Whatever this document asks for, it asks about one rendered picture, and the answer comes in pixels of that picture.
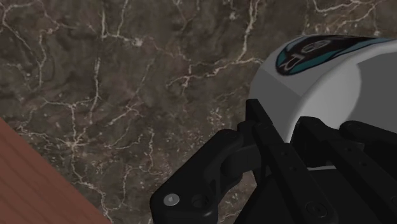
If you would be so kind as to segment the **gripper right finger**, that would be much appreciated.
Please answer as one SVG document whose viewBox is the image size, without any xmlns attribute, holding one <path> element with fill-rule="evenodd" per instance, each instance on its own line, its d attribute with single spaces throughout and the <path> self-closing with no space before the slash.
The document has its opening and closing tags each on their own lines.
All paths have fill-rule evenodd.
<svg viewBox="0 0 397 224">
<path fill-rule="evenodd" d="M 358 121 L 339 129 L 303 116 L 291 144 L 305 165 L 331 162 L 379 224 L 397 224 L 397 134 Z"/>
</svg>

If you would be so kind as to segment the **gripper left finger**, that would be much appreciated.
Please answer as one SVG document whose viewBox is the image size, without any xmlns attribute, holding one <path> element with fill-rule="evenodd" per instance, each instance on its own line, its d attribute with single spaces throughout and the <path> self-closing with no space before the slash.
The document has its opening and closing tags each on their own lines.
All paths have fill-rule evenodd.
<svg viewBox="0 0 397 224">
<path fill-rule="evenodd" d="M 257 186 L 234 224 L 338 224 L 339 217 L 257 99 L 246 119 L 206 142 L 150 198 L 154 224 L 217 224 L 219 203 L 245 172 Z"/>
</svg>

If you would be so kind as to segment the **white cup with teal print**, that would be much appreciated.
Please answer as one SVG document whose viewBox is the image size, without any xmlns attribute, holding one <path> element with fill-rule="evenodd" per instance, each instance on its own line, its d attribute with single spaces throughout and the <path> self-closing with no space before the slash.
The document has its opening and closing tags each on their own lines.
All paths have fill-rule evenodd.
<svg viewBox="0 0 397 224">
<path fill-rule="evenodd" d="M 265 59 L 249 98 L 259 100 L 286 142 L 301 116 L 334 129 L 357 120 L 397 133 L 397 39 L 297 37 Z"/>
</svg>

